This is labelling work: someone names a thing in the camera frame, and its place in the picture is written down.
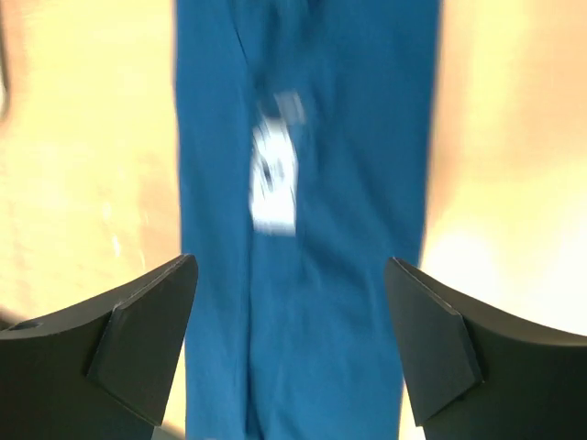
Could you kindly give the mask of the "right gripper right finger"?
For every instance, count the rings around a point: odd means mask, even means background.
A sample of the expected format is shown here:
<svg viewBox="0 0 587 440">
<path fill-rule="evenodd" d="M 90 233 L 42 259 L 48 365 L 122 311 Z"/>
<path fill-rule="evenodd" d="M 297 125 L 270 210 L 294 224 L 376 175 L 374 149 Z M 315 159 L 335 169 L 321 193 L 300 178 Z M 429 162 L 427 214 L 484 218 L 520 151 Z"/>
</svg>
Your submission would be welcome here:
<svg viewBox="0 0 587 440">
<path fill-rule="evenodd" d="M 385 284 L 415 424 L 428 439 L 586 436 L 586 338 L 389 259 Z"/>
</svg>

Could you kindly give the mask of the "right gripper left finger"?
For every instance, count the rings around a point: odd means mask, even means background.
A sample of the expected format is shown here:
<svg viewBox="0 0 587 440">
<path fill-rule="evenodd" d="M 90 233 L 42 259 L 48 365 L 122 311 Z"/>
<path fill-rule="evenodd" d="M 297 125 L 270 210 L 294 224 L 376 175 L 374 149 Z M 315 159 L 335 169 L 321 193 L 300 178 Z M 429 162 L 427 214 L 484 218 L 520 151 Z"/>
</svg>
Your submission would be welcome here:
<svg viewBox="0 0 587 440">
<path fill-rule="evenodd" d="M 198 277 L 180 255 L 1 333 L 4 439 L 150 439 L 162 424 Z"/>
</svg>

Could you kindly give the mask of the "blue mickey t-shirt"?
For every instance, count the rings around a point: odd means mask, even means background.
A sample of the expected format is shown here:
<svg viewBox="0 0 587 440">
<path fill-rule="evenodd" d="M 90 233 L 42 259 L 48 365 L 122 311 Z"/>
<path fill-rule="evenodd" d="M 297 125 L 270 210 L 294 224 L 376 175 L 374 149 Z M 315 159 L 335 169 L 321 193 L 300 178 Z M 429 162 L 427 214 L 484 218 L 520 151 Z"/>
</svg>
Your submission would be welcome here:
<svg viewBox="0 0 587 440">
<path fill-rule="evenodd" d="M 437 1 L 179 1 L 190 439 L 394 439 L 383 272 L 419 260 Z"/>
</svg>

